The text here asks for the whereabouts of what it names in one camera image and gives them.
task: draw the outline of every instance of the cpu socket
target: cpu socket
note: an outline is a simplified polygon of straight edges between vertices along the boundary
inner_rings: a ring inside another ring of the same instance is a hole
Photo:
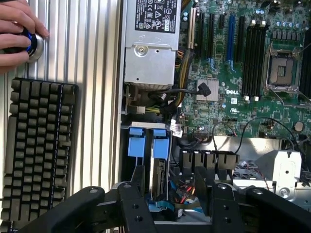
[[[269,46],[264,62],[264,91],[294,93],[299,88],[299,53]]]

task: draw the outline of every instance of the warning label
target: warning label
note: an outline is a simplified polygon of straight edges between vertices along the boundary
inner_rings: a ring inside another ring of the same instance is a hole
[[[175,33],[177,0],[136,0],[136,31]]]

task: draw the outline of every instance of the black ram slot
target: black ram slot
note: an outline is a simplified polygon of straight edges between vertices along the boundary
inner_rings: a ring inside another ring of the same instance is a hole
[[[199,20],[199,30],[197,34],[197,55],[200,58],[204,57],[204,21],[205,21],[205,14],[200,14]]]
[[[303,51],[299,90],[309,99],[311,98],[311,46],[308,47],[310,43],[311,30],[307,30],[304,44],[306,49]]]
[[[207,41],[207,58],[212,58],[214,44],[214,20],[215,15],[209,15],[208,41]]]
[[[266,30],[266,27],[262,28],[259,25],[247,28],[242,80],[243,96],[260,96]]]
[[[236,54],[236,62],[242,61],[242,52],[244,45],[244,32],[245,32],[245,16],[241,16],[239,19],[239,29],[238,29],[238,43],[237,43],[237,54]]]
[[[225,27],[225,15],[220,15],[219,16],[219,29],[224,29]]]

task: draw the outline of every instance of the blue ring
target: blue ring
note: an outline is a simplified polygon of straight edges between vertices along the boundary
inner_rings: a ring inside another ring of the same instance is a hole
[[[28,33],[28,38],[30,39],[30,41],[32,40],[33,36]],[[31,45],[27,47],[26,51],[29,52],[31,50]]]

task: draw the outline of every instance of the green circuit board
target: green circuit board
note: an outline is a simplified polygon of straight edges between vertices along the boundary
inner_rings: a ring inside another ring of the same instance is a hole
[[[241,95],[243,82],[243,61],[245,56],[246,28],[252,20],[264,20],[270,24],[265,36],[265,51],[273,41],[273,48],[276,50],[298,51],[302,57],[304,46],[304,35],[308,29],[310,13],[303,5],[294,3],[281,3],[277,12],[271,13],[267,6],[260,8],[262,1],[244,0],[211,0],[200,1],[196,6],[197,11],[205,14],[205,28],[209,27],[208,16],[214,14],[214,40],[212,59],[195,56],[188,80],[188,89],[195,90],[198,82],[209,79],[217,83],[218,95],[216,100],[198,100],[196,96],[186,95],[182,102],[182,113],[184,114],[181,123],[185,127],[186,133],[206,133],[211,134],[213,126],[219,121],[226,121],[238,135],[241,135],[245,124],[255,117],[271,117],[285,124],[289,129],[293,129],[297,122],[303,123],[303,130],[298,134],[310,135],[311,133],[311,109],[302,106],[288,106],[282,104],[272,93],[260,91],[259,101],[254,101],[250,97],[249,101]],[[192,6],[188,6],[185,12],[189,12]],[[223,29],[219,29],[219,17],[225,16]],[[235,16],[234,31],[234,51],[242,51],[242,60],[234,62],[231,66],[226,61],[227,40],[229,30],[229,17]],[[241,48],[237,47],[238,40],[238,20],[240,16],[245,17],[245,34]],[[295,32],[300,38],[295,41],[287,41],[272,38],[274,31]],[[195,35],[198,37],[198,26],[196,25]],[[207,43],[208,30],[204,31],[204,43]],[[180,45],[187,43],[187,31],[180,35]],[[299,78],[301,62],[293,65],[293,73],[297,73]],[[300,100],[295,93],[279,93],[286,103],[299,104]],[[254,121],[245,131],[246,137],[258,137],[259,132],[266,132],[271,135],[288,135],[288,132],[280,125],[272,127],[263,124],[264,120]],[[228,135],[230,131],[225,126],[219,125],[215,135]]]

